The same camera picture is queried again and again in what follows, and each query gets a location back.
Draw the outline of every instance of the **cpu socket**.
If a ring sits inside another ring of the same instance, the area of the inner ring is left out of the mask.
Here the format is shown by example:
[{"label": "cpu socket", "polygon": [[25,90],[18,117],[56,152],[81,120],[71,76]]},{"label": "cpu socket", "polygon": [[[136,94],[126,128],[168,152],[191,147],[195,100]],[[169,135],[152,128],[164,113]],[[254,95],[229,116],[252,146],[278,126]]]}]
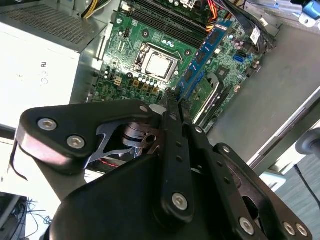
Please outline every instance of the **cpu socket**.
[{"label": "cpu socket", "polygon": [[151,43],[143,43],[133,70],[151,78],[168,82],[178,65],[178,59],[167,50]]}]

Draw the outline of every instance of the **blue ram stick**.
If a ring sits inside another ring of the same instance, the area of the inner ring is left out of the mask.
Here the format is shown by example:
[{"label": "blue ram stick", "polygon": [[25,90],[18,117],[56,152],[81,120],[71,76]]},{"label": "blue ram stick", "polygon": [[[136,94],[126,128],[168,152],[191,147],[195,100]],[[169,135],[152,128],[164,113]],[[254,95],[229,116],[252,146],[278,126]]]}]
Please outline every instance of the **blue ram stick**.
[{"label": "blue ram stick", "polygon": [[185,70],[180,81],[175,87],[176,89],[179,88],[178,101],[182,98],[188,99],[190,97],[191,93],[202,79],[199,75],[202,73],[208,60],[215,53],[216,48],[224,39],[232,24],[232,21],[222,19],[217,22],[212,31],[206,37],[204,43],[199,48],[194,59],[191,61],[189,67]]}]

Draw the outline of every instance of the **gray carpet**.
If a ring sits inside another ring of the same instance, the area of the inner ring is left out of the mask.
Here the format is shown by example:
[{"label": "gray carpet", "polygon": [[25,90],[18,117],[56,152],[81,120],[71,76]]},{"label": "gray carpet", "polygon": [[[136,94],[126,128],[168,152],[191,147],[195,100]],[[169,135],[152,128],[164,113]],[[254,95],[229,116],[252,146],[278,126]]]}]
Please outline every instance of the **gray carpet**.
[{"label": "gray carpet", "polygon": [[[298,164],[313,192],[320,198],[320,160],[306,156]],[[314,240],[320,240],[320,210],[295,169],[286,175],[287,182],[276,192],[279,198],[306,224]]]}]

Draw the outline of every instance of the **black mechanical arm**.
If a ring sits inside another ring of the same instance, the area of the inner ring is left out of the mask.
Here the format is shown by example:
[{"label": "black mechanical arm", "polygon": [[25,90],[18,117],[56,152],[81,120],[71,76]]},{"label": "black mechanical arm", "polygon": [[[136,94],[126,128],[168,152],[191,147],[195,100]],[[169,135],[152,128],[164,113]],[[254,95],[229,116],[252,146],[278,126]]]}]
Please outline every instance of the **black mechanical arm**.
[{"label": "black mechanical arm", "polygon": [[210,145],[171,90],[151,108],[139,100],[33,108],[16,140],[65,175],[106,156],[132,156],[62,201],[47,239],[312,239],[230,146]]}]

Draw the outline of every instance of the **screw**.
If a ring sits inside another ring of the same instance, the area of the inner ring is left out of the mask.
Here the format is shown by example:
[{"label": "screw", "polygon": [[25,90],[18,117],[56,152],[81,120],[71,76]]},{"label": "screw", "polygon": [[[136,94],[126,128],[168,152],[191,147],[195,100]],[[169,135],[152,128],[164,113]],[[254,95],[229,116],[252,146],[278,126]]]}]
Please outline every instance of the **screw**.
[{"label": "screw", "polygon": [[299,232],[300,232],[303,236],[305,236],[305,237],[308,236],[308,233],[307,233],[307,231],[305,230],[305,228],[304,228],[302,225],[300,225],[299,223],[296,224],[296,228],[299,230]]},{"label": "screw", "polygon": [[294,228],[287,222],[283,223],[285,230],[292,236],[296,235]]},{"label": "screw", "polygon": [[170,118],[172,118],[173,120],[177,120],[177,117],[175,115],[173,115],[172,113],[170,114]]},{"label": "screw", "polygon": [[68,137],[66,142],[73,149],[82,149],[86,145],[85,140],[76,135]]},{"label": "screw", "polygon": [[43,118],[38,121],[38,126],[45,131],[53,131],[57,128],[57,123],[49,118]]},{"label": "screw", "polygon": [[181,211],[185,211],[188,208],[188,201],[182,194],[176,192],[172,195],[173,204]]},{"label": "screw", "polygon": [[224,150],[227,154],[230,153],[230,149],[227,148],[226,146],[223,146],[222,148],[223,148],[223,150]]},{"label": "screw", "polygon": [[198,126],[195,127],[195,130],[198,132],[198,133],[202,133],[202,129]]},{"label": "screw", "polygon": [[255,229],[254,227],[252,226],[251,222],[246,219],[245,217],[240,217],[239,219],[239,223],[240,223],[240,226],[241,228],[249,235],[253,235],[255,234]]},{"label": "screw", "polygon": [[144,112],[148,112],[148,109],[145,106],[140,106],[140,109]]}]

